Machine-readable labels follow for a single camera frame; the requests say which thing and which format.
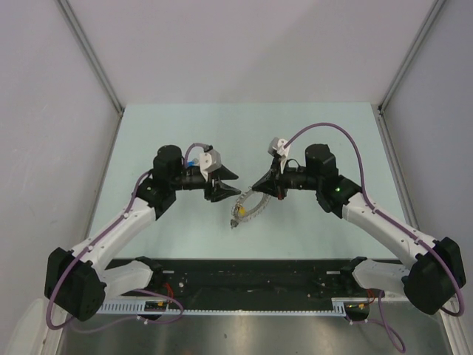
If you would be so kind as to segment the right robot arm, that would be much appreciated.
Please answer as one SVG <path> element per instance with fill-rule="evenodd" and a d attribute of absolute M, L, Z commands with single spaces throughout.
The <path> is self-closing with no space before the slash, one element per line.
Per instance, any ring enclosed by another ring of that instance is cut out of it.
<path fill-rule="evenodd" d="M 313 191 L 326 213 L 359 227 L 389 249 L 400 266 L 357 257 L 344 269 L 342 291 L 357 297 L 368 288 L 404 295 L 419 310 L 433 315 L 466 284 L 459 245 L 449 237 L 437 240 L 391 217 L 363 189 L 340 175 L 336 157 L 326 144 L 312 144 L 304 152 L 305 164 L 288 165 L 289 147 L 274 138 L 268 148 L 273 157 L 268 172 L 253 186 L 283 200 L 290 189 Z"/>

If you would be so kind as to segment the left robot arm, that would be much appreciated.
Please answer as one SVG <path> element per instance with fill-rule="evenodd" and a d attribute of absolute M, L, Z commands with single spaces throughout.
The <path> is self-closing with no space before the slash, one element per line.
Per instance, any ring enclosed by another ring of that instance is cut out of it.
<path fill-rule="evenodd" d="M 197 162 L 191 165 L 188 153 L 180 147 L 160 147 L 152 168 L 137 179 L 129 202 L 112 222 L 69 250 L 51 252 L 44 286 L 49 328 L 60 328 L 52 322 L 56 306 L 84 322 L 106 300 L 130 291 L 153 296 L 162 290 L 163 268 L 148 257 L 137 257 L 114 268 L 109 264 L 134 237 L 167 212 L 178 192 L 201 190 L 210 203 L 240 194 L 239 189 L 227 184 L 238 175 L 222 164 L 220 153 L 211 145 L 202 148 Z"/>

